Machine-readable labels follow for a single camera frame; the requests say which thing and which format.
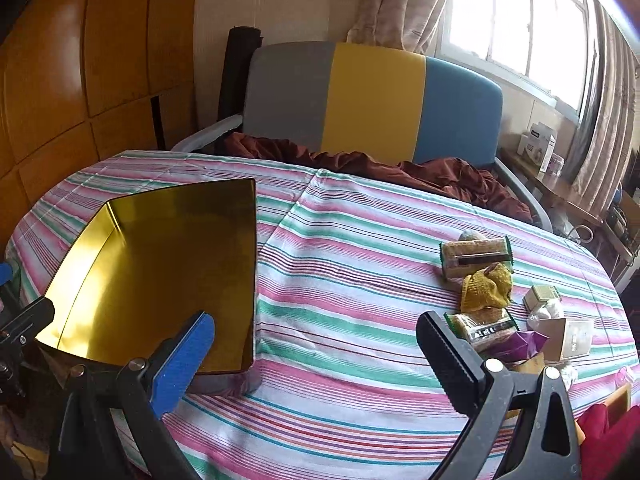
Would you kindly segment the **maroon blanket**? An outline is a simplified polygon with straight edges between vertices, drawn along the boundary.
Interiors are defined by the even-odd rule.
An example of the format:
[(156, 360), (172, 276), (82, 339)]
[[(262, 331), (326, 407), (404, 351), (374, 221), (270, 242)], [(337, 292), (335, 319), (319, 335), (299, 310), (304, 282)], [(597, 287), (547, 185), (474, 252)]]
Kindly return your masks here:
[(363, 152), (312, 152), (289, 140), (256, 138), (240, 132), (215, 141), (214, 153), (326, 169), (453, 198), (515, 220), (533, 221), (529, 206), (513, 196), (497, 177), (460, 158), (439, 158), (422, 164), (403, 160), (386, 165)]

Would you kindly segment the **beige curtain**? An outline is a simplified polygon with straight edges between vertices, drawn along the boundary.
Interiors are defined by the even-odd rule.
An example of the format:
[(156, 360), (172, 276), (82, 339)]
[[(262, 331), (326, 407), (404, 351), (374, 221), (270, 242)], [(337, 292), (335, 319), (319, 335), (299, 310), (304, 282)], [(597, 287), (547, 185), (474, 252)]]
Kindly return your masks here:
[(351, 44), (424, 54), (447, 0), (360, 0), (346, 40)]
[(598, 0), (590, 0), (588, 24), (593, 56), (566, 171), (582, 209), (598, 216), (610, 206), (630, 159), (639, 60)]

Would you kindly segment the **wooden side table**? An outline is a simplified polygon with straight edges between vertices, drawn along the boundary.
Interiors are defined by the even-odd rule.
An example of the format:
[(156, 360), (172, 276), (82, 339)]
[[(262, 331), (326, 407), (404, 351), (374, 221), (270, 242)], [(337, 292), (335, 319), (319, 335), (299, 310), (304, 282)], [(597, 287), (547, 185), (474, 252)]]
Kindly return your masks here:
[(626, 191), (614, 193), (604, 211), (593, 212), (587, 201), (559, 176), (543, 174), (514, 151), (502, 148), (501, 160), (540, 199), (555, 233), (591, 250), (620, 292), (639, 271), (639, 205)]

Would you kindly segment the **striped bed sheet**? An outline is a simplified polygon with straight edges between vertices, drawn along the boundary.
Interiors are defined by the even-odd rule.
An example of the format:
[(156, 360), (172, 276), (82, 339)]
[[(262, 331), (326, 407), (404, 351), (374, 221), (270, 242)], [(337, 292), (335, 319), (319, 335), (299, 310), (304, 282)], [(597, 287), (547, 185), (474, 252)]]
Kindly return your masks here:
[(259, 387), (235, 399), (187, 396), (167, 427), (205, 479), (425, 479), (464, 425), (416, 344), (426, 310), (456, 310), (439, 245), (466, 229), (509, 237), (511, 313), (535, 284), (594, 323), (575, 362), (575, 413), (615, 374), (639, 375), (634, 335), (600, 262), (569, 240), (469, 204), (326, 170), (201, 154), (128, 151), (51, 188), (17, 223), (6, 255), (21, 296), (44, 292), (70, 245), (111, 198), (252, 178), (257, 188)]

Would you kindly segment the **wooden wardrobe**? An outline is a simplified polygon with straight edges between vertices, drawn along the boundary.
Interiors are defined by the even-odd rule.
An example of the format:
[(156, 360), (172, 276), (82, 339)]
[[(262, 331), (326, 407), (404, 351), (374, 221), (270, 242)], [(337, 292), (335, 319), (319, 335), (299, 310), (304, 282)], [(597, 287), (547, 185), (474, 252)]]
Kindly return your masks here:
[(30, 0), (1, 45), (1, 235), (74, 171), (196, 127), (195, 0)]

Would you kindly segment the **cracker packet green ends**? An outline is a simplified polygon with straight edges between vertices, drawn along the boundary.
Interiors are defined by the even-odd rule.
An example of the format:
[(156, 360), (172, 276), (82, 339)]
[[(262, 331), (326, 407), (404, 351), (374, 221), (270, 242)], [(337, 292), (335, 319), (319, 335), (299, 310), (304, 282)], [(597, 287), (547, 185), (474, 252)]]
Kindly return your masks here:
[(513, 252), (509, 237), (482, 240), (455, 240), (439, 246), (440, 268), (446, 280), (465, 278), (496, 263), (509, 271), (513, 266)]
[(472, 312), (446, 314), (445, 320), (450, 330), (477, 352), (504, 341), (518, 330), (518, 324), (506, 309), (487, 307)]

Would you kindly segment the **beige cardboard box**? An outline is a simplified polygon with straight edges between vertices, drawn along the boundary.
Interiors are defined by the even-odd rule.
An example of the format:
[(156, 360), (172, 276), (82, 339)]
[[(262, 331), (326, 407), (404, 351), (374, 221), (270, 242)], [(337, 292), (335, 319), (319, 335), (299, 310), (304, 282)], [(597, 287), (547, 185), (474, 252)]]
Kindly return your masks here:
[(547, 337), (542, 352), (548, 362), (564, 362), (588, 356), (594, 331), (593, 320), (552, 318), (541, 320), (536, 332)]

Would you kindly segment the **pink hair roller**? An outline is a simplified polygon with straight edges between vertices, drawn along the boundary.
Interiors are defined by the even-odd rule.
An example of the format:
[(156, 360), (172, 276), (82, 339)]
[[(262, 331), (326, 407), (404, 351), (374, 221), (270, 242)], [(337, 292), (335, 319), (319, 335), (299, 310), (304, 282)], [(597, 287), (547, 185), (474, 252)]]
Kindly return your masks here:
[(631, 387), (638, 378), (638, 373), (631, 366), (623, 366), (615, 374), (615, 385), (617, 388), (626, 385)]

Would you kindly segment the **left beige curtain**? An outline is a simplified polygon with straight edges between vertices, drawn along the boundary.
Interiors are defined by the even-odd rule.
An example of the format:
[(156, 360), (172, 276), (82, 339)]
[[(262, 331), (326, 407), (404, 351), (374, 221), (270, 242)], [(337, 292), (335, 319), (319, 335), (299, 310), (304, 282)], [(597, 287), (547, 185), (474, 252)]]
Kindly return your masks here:
[(346, 40), (351, 44), (424, 54), (447, 0), (360, 0)]

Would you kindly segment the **red garment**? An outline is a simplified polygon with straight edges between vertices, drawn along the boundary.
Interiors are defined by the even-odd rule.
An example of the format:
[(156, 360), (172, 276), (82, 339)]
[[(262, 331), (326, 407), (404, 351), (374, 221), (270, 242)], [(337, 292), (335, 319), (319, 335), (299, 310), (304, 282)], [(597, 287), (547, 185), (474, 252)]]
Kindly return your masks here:
[(583, 479), (639, 478), (638, 405), (612, 422), (606, 405), (593, 404), (578, 426), (585, 434), (579, 447)]

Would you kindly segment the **white plastic bag ball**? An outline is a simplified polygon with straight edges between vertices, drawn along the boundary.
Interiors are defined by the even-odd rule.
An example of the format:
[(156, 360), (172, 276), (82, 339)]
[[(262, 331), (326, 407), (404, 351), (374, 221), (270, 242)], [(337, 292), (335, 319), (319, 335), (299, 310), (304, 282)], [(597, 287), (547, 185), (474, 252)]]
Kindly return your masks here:
[(530, 330), (536, 330), (541, 321), (556, 320), (564, 318), (564, 316), (561, 300), (559, 298), (550, 299), (529, 312), (527, 326)]

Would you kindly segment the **window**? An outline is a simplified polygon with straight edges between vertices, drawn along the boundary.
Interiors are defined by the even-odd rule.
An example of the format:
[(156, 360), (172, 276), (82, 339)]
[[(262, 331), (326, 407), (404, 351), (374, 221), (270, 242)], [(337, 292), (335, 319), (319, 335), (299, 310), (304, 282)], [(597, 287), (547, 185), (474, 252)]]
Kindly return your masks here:
[(449, 0), (439, 51), (571, 120), (590, 63), (586, 0)]

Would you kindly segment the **white product box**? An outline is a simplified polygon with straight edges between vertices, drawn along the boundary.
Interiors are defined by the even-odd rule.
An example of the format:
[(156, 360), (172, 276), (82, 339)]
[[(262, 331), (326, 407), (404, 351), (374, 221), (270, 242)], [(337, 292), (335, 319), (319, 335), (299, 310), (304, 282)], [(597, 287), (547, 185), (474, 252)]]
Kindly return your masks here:
[(516, 154), (527, 159), (544, 174), (554, 152), (557, 136), (554, 129), (542, 122), (536, 122), (527, 134), (521, 135)]

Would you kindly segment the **yellow knitted cloth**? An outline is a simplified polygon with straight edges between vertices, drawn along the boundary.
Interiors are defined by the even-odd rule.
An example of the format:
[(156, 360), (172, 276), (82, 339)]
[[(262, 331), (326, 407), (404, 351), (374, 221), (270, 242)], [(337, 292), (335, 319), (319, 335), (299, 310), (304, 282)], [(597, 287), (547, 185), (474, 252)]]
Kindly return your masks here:
[(512, 272), (503, 263), (493, 263), (466, 276), (462, 282), (460, 311), (506, 308), (511, 302)]

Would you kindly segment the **purple snack packet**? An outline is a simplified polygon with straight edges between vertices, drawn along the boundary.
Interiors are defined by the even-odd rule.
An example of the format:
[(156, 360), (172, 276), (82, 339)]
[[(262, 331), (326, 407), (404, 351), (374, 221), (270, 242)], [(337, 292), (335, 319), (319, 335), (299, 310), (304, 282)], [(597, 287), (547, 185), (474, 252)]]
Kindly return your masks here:
[(548, 337), (536, 330), (517, 330), (490, 347), (487, 352), (503, 363), (527, 361), (544, 348)]

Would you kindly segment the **right beige curtain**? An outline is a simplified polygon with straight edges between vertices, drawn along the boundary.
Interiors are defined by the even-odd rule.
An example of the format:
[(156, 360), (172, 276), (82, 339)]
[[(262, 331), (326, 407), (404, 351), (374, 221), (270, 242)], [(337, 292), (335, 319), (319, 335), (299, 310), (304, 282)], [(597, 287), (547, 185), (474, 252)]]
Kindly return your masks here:
[(598, 216), (610, 206), (630, 159), (639, 60), (598, 0), (590, 0), (588, 24), (593, 56), (566, 171), (582, 209)]

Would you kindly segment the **grey yellow blue headboard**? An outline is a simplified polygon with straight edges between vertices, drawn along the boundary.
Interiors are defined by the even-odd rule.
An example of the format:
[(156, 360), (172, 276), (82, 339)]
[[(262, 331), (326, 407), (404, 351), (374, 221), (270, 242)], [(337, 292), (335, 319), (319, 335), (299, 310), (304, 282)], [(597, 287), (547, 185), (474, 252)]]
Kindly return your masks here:
[(289, 42), (250, 61), (243, 129), (378, 162), (495, 162), (502, 91), (457, 64), (346, 42)]

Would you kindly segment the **purple jar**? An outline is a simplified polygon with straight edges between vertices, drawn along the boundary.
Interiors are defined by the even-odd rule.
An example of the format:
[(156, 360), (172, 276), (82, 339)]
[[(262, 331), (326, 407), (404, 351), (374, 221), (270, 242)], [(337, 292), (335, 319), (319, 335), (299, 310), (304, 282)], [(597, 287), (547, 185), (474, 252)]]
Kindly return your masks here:
[(548, 162), (546, 174), (552, 177), (559, 177), (564, 167), (564, 158), (558, 154), (552, 153)]

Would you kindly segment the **small green box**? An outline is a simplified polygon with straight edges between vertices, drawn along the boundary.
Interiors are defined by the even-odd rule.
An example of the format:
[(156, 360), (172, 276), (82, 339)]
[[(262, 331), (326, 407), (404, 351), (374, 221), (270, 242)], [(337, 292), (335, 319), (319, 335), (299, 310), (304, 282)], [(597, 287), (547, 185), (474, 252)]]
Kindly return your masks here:
[(523, 298), (523, 304), (529, 312), (534, 312), (546, 306), (549, 302), (557, 304), (560, 301), (561, 296), (556, 287), (544, 284), (533, 285)]

